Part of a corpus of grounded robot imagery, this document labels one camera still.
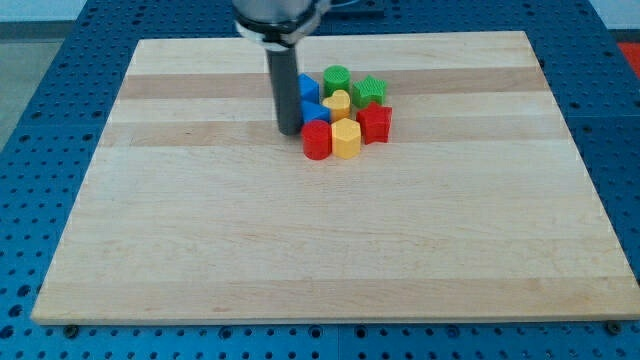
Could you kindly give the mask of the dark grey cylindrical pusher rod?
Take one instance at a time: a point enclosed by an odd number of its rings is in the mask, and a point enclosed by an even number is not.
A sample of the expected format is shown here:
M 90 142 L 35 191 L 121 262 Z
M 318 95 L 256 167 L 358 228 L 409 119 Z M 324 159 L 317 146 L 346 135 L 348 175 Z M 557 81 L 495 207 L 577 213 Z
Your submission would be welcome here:
M 278 130 L 297 135 L 303 126 L 297 56 L 294 47 L 266 51 Z

